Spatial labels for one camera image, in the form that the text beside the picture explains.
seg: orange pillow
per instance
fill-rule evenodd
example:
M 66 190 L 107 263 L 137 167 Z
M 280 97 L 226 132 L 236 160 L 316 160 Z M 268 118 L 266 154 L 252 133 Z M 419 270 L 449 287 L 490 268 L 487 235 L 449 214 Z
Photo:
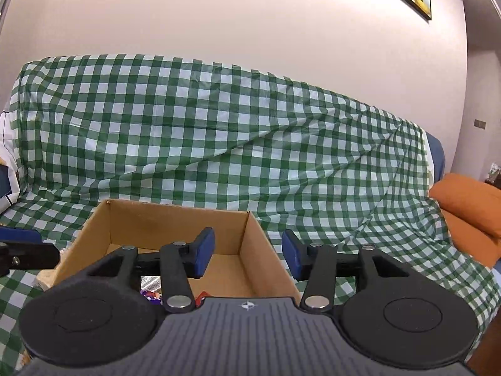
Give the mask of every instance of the orange pillow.
M 442 209 L 442 214 L 456 249 L 471 255 L 474 260 L 484 266 L 492 268 L 501 256 L 501 247 L 499 246 L 501 242 L 490 238 L 452 213 Z
M 431 198 L 488 235 L 501 238 L 501 190 L 473 178 L 447 174 L 431 187 Z

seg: black circular base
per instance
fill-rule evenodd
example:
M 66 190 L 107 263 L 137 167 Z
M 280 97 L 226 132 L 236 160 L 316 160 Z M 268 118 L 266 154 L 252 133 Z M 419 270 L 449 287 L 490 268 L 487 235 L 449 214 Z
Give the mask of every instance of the black circular base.
M 462 360 L 477 336 L 477 319 L 462 298 L 408 277 L 380 279 L 359 291 L 344 305 L 341 325 L 367 356 L 410 369 Z
M 61 286 L 30 301 L 19 317 L 33 357 L 66 367 L 109 363 L 135 352 L 154 333 L 153 306 L 138 292 L 92 277 Z

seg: metal screw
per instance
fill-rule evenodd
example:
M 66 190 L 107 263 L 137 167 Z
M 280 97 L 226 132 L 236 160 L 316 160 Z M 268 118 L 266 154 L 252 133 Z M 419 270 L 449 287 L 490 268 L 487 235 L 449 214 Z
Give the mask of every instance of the metal screw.
M 2 255 L 2 256 L 8 255 L 8 245 L 7 245 L 7 243 L 0 242 L 0 255 Z
M 310 308 L 325 308 L 329 305 L 329 299 L 323 295 L 311 295 L 305 300 L 305 304 Z
M 186 308 L 191 304 L 191 298 L 185 295 L 173 295 L 167 298 L 167 305 L 171 308 Z

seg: open cardboard box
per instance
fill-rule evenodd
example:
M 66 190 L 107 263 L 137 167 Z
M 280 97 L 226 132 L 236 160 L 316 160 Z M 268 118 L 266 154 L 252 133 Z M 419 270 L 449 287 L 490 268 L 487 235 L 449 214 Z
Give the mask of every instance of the open cardboard box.
M 176 241 L 192 242 L 205 227 L 215 251 L 205 274 L 189 279 L 196 297 L 284 297 L 300 294 L 251 212 L 220 211 L 108 199 L 99 204 L 54 271 L 54 284 L 124 245 L 153 252 Z

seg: gingham cloth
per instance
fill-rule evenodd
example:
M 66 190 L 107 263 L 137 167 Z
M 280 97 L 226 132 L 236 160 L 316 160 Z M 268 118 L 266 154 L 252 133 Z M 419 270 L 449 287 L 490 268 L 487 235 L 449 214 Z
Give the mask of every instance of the gingham cloth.
M 143 55 L 31 62 L 9 111 L 22 196 L 0 223 L 66 247 L 109 197 L 249 210 L 281 258 L 285 228 L 347 253 L 374 243 L 467 300 L 481 333 L 495 314 L 492 273 L 452 245 L 426 196 L 422 129 L 392 114 L 272 74 Z M 33 278 L 0 280 L 2 375 L 23 350 L 15 323 Z M 338 279 L 336 303 L 353 292 Z

